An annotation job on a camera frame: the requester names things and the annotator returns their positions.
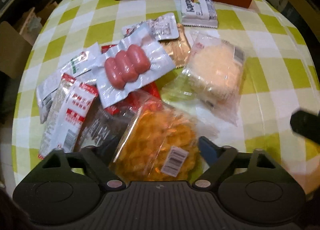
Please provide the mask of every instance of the barcode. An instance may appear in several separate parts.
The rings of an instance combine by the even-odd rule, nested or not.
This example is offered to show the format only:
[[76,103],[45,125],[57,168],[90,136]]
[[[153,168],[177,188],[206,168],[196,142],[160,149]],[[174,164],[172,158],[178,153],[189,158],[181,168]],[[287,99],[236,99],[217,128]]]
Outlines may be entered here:
[[45,107],[47,109],[47,111],[50,110],[52,105],[52,98],[51,98],[51,94],[49,94],[46,98],[44,98],[42,106]]
[[67,136],[63,143],[63,149],[64,152],[72,152],[74,144],[76,143],[76,133],[74,133],[72,130],[68,130]]
[[176,177],[180,172],[180,169],[188,156],[188,152],[172,146],[167,159],[164,162],[164,165],[161,169],[161,172],[172,177]]

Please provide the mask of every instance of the plastic bag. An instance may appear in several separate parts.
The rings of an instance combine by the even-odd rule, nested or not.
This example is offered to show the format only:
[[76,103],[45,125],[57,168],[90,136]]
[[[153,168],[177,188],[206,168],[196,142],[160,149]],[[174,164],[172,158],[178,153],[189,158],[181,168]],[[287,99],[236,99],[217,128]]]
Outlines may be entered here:
[[159,40],[177,39],[179,31],[177,28],[176,17],[173,13],[167,13],[157,19],[149,19],[139,24],[129,25],[122,28],[124,37],[132,34],[141,24],[147,23],[155,38]]
[[[121,50],[126,51],[133,44],[138,45],[144,51],[151,63],[150,69],[140,74],[135,82],[127,82],[124,89],[116,89],[107,79],[104,66],[106,59],[114,57]],[[148,25],[143,23],[130,36],[122,39],[117,46],[111,47],[103,57],[97,59],[92,73],[97,78],[97,88],[102,106],[106,108],[125,99],[130,92],[157,80],[174,68],[175,64],[170,56],[154,38]]]
[[239,48],[199,33],[181,75],[163,93],[171,100],[198,98],[218,117],[234,124],[244,60]]
[[125,182],[187,180],[200,158],[197,123],[150,97],[122,136],[110,169]]
[[47,120],[52,100],[64,73],[76,77],[78,81],[94,84],[96,79],[90,72],[97,56],[101,55],[98,43],[84,49],[79,55],[72,58],[62,68],[49,75],[36,88],[37,104],[39,108],[40,123]]
[[73,151],[81,125],[97,96],[94,86],[81,83],[68,74],[62,76],[40,143],[40,158],[54,148]]
[[134,113],[130,107],[121,107],[116,114],[105,111],[99,99],[90,108],[81,127],[74,151],[86,146],[107,147],[115,137],[121,138]]
[[[160,93],[156,86],[155,82],[145,85],[141,88],[142,91],[147,92],[148,94],[161,99]],[[117,114],[120,112],[121,107],[130,107],[135,112],[141,107],[141,90],[136,90],[128,94],[128,97],[112,106],[105,108],[105,111],[110,113],[111,115]]]
[[180,0],[184,26],[217,28],[217,12],[212,0]]
[[179,38],[163,40],[161,41],[161,45],[176,64],[176,68],[181,68],[186,64],[191,48],[185,36],[183,25],[177,24],[177,27],[179,30]]

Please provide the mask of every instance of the green and white checkered tablecloth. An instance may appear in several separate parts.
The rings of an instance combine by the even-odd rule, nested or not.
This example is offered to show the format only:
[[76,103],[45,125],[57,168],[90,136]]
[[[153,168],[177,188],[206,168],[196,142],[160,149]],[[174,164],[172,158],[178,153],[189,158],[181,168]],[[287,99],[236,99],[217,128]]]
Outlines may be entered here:
[[[250,71],[243,79],[237,127],[219,128],[216,143],[247,152],[264,148],[306,192],[312,191],[320,185],[320,151],[293,135],[289,125],[299,107],[320,110],[319,83],[302,36],[264,0],[253,0],[249,9],[222,3],[215,7],[219,28],[210,32],[241,47],[249,57],[245,74]],[[123,26],[167,12],[181,20],[180,0],[63,0],[53,11],[33,46],[19,88],[12,131],[17,184],[39,163],[44,124],[39,121],[36,86],[84,47],[96,41],[116,43],[123,37]]]

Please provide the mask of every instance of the snack package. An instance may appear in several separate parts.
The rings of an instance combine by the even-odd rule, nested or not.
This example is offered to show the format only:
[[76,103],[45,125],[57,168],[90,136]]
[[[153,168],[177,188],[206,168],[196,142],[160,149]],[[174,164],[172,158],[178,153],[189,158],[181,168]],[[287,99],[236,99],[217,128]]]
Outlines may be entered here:
[[122,28],[124,37],[127,37],[134,32],[142,23],[147,23],[151,29],[151,32],[156,39],[177,39],[179,37],[179,31],[177,28],[177,21],[173,13],[167,13],[157,19],[149,19],[147,21],[125,26]]
[[198,98],[214,114],[235,123],[244,60],[238,47],[199,33],[181,75],[167,84],[163,92],[172,99]]
[[121,107],[112,115],[102,108],[97,99],[81,127],[74,151],[86,146],[106,147],[115,137],[121,138],[133,115],[130,107]]
[[[139,68],[131,63],[131,58],[127,57],[130,48],[132,48],[131,52],[134,52],[135,59],[143,58],[143,62],[137,61]],[[120,67],[117,58],[122,64],[121,71],[116,68]],[[122,39],[117,46],[111,47],[97,59],[92,73],[97,78],[102,106],[107,108],[125,99],[130,92],[155,81],[174,68],[175,64],[170,56],[155,39],[148,25],[143,23],[130,36]]]
[[92,101],[98,96],[97,88],[81,83],[63,74],[52,102],[39,149],[39,158],[54,148],[72,152],[80,128]]
[[184,26],[218,28],[212,0],[180,0]]
[[92,66],[97,56],[100,56],[98,43],[84,49],[79,55],[72,58],[62,68],[48,76],[36,88],[37,104],[39,108],[40,123],[47,120],[52,100],[64,73],[76,77],[78,81],[94,84],[96,79],[91,73]]
[[177,24],[177,27],[179,38],[161,41],[161,45],[176,64],[176,68],[180,68],[186,64],[191,48],[185,36],[183,25]]
[[196,118],[151,97],[130,122],[109,167],[127,183],[187,180],[200,158],[196,126]]

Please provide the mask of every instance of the red and white packet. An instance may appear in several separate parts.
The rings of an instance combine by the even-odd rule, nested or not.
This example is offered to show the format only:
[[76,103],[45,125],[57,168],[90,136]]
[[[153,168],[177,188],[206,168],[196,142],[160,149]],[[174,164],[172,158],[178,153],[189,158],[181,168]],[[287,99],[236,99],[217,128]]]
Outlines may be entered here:
[[44,158],[54,148],[73,151],[81,125],[97,96],[96,87],[63,74],[42,136],[39,158]]

